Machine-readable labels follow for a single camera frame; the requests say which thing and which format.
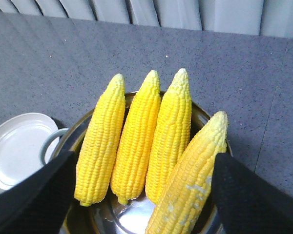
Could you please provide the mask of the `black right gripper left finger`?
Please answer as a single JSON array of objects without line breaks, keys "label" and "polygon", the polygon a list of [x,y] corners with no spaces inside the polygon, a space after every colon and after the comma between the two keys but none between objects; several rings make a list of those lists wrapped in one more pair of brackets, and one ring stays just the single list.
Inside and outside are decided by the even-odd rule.
[{"label": "black right gripper left finger", "polygon": [[0,194],[0,234],[57,234],[73,199],[76,154],[59,154]]}]

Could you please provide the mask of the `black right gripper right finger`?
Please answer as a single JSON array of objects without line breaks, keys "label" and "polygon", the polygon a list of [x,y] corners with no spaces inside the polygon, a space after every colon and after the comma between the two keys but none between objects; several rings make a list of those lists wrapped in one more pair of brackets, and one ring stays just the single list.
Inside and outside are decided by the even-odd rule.
[{"label": "black right gripper right finger", "polygon": [[228,153],[218,153],[212,195],[228,234],[293,234],[293,197]]}]

